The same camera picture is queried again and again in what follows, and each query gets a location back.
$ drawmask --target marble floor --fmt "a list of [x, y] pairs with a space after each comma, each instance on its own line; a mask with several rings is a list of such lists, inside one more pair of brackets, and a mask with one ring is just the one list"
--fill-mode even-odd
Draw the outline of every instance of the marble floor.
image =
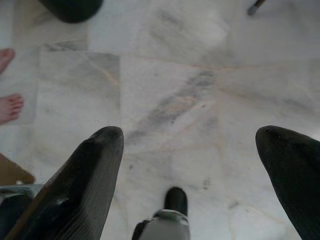
[[320, 140], [320, 2], [105, 0], [64, 24], [37, 0], [0, 0], [0, 48], [16, 58], [0, 96], [19, 92], [19, 119], [0, 152], [45, 183], [104, 126], [125, 149], [102, 240], [185, 189], [193, 240], [300, 239], [256, 146], [266, 125]]

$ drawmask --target chair leg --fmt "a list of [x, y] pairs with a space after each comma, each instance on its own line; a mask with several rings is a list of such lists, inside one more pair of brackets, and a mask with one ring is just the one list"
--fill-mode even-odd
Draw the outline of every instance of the chair leg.
[[265, 2], [266, 0], [257, 0], [255, 2], [255, 4], [253, 4], [251, 7], [249, 7], [249, 9], [247, 10], [247, 14], [249, 16], [253, 16], [256, 14], [256, 11], [258, 10], [258, 8], [261, 7], [261, 5]]

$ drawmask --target black chair leg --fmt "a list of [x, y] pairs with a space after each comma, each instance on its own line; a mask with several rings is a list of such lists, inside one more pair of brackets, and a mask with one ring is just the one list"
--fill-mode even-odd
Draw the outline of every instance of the black chair leg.
[[266, 0], [257, 0], [257, 1], [255, 2], [255, 4], [253, 4], [251, 7], [249, 7], [249, 9], [248, 9], [248, 11], [247, 11], [248, 15], [249, 15], [249, 16], [255, 15], [256, 12], [257, 12], [257, 10], [258, 10], [258, 8], [260, 8], [261, 5], [264, 4], [265, 1], [266, 1]]

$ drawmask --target black rubber cap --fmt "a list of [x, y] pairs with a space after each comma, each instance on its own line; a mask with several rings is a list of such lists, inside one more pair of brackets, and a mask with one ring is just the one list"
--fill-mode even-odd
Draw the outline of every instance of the black rubber cap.
[[165, 196], [164, 209], [175, 210], [183, 215], [188, 215], [188, 199], [180, 187], [171, 188]]

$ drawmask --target bare foot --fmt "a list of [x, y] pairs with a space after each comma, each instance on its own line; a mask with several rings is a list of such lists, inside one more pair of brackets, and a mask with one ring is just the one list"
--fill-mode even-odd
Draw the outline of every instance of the bare foot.
[[15, 51], [12, 48], [0, 50], [0, 74], [7, 68], [14, 57]]
[[17, 119], [24, 106], [24, 99], [20, 94], [0, 97], [0, 125]]

